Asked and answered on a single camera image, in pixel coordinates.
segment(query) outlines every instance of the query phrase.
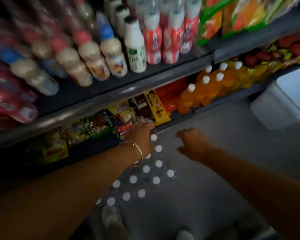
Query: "foot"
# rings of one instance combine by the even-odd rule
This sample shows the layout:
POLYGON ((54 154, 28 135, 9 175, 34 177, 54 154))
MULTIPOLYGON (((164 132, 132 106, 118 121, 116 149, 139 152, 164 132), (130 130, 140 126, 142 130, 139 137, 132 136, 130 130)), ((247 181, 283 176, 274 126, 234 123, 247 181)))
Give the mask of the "foot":
POLYGON ((101 211, 101 218, 102 218, 102 223, 105 229, 107 230, 111 224, 116 224, 124 227, 124 224, 122 223, 121 220, 120 210, 115 206, 105 205, 101 211))
POLYGON ((176 240, 195 240, 191 232, 187 230, 180 230, 176 235, 176 240))

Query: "forearm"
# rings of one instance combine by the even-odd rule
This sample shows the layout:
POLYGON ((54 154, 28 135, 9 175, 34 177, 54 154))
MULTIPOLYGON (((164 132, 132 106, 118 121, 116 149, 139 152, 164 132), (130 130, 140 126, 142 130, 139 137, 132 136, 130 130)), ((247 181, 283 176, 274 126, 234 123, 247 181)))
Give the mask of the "forearm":
POLYGON ((271 173, 221 149, 204 154, 202 163, 237 190, 280 233, 300 239, 300 182, 271 173))
POLYGON ((120 145, 8 193, 0 198, 0 239, 68 239, 138 153, 120 145))

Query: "blue bottle cap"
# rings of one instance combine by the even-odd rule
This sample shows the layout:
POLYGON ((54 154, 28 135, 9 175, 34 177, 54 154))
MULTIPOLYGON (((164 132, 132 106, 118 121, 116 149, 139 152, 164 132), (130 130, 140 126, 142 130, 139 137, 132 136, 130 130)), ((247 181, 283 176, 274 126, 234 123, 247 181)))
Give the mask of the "blue bottle cap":
POLYGON ((0 59, 7 64, 11 64, 23 58, 24 57, 18 52, 16 52, 14 49, 6 48, 0 52, 0 59))
POLYGON ((100 27, 99 35, 100 40, 108 40, 115 36, 110 25, 103 25, 102 27, 100 27))

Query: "bracelet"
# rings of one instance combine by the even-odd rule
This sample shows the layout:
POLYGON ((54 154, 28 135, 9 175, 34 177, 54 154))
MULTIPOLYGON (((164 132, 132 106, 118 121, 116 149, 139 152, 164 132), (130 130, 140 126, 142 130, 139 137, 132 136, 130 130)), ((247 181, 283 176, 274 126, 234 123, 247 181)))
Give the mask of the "bracelet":
POLYGON ((136 143, 132 142, 132 141, 129 141, 129 140, 121 142, 119 145, 121 145, 121 144, 129 144, 129 145, 132 145, 133 147, 138 148, 138 150, 139 150, 139 152, 141 154, 141 160, 135 161, 132 165, 139 165, 142 162, 142 160, 143 160, 143 154, 142 154, 141 149, 138 147, 138 145, 136 143))

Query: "gray floor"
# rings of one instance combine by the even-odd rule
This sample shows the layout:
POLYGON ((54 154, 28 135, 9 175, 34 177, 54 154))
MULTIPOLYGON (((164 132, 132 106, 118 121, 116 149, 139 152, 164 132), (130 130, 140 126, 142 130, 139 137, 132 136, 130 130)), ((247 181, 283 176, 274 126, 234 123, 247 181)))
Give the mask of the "gray floor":
MULTIPOLYGON (((146 189, 144 199, 132 198, 121 206, 124 224, 134 240, 173 239, 180 228, 204 239, 252 207, 207 167, 180 155, 178 130, 194 127, 219 147, 262 167, 300 179, 300 124, 281 131, 266 130, 254 117, 247 100, 200 114, 158 135, 176 171, 174 180, 146 189)), ((100 209, 90 221, 97 238, 103 235, 100 209)))

